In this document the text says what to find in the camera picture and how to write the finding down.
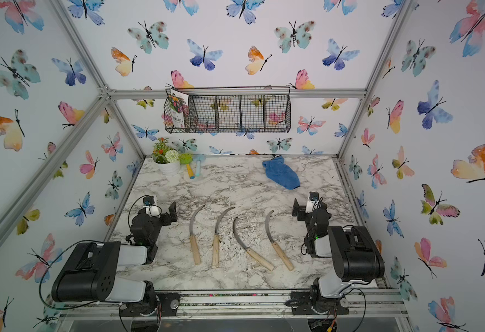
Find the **blue rag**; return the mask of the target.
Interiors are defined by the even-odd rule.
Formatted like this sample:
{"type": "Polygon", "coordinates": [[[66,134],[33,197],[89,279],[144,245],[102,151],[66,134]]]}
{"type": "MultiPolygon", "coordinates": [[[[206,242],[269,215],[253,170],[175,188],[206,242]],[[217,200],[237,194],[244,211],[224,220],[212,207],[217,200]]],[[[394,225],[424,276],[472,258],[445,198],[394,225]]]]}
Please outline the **blue rag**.
{"type": "Polygon", "coordinates": [[[282,156],[274,156],[270,160],[263,161],[263,167],[267,178],[287,190],[297,189],[301,185],[298,175],[285,164],[282,156]]]}

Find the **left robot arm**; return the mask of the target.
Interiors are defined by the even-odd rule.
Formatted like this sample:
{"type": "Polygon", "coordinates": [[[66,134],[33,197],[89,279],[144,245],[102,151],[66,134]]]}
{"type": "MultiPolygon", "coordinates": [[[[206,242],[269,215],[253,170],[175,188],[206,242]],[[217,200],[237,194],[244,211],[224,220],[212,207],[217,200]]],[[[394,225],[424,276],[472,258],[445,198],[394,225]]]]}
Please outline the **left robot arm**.
{"type": "Polygon", "coordinates": [[[73,247],[51,289],[55,302],[140,303],[150,297],[147,282],[117,276],[120,268],[152,264],[161,229],[177,221],[175,202],[162,212],[150,199],[144,198],[144,207],[132,219],[128,243],[85,242],[73,247]]]}

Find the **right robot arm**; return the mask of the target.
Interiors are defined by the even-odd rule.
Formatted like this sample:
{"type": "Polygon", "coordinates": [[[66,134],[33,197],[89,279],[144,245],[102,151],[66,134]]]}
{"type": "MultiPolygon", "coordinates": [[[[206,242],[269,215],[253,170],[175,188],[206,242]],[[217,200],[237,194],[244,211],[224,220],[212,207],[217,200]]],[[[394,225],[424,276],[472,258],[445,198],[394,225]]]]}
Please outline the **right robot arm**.
{"type": "Polygon", "coordinates": [[[330,258],[333,271],[315,280],[315,300],[337,299],[354,285],[368,286],[385,274],[384,260],[368,230],[358,225],[331,225],[327,205],[312,192],[305,205],[294,201],[292,216],[306,226],[301,252],[330,258]]]}

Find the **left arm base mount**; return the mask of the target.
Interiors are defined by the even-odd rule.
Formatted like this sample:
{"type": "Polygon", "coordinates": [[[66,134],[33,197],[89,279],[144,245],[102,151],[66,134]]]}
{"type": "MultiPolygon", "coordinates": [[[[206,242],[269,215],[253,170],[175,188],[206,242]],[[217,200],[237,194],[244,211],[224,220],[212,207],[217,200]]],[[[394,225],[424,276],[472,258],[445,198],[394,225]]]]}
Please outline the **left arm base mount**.
{"type": "Polygon", "coordinates": [[[122,318],[175,317],[180,306],[179,293],[153,293],[141,302],[124,303],[119,309],[122,318]]]}

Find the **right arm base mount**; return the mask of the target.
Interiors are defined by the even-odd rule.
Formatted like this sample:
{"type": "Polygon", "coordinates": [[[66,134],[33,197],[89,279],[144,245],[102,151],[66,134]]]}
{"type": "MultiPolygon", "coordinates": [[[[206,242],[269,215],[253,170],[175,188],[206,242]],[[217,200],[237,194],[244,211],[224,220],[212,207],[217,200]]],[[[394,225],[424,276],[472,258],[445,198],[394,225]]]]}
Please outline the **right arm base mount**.
{"type": "Polygon", "coordinates": [[[325,298],[310,291],[293,291],[285,301],[293,315],[348,315],[349,308],[343,307],[341,298],[325,298]]]}

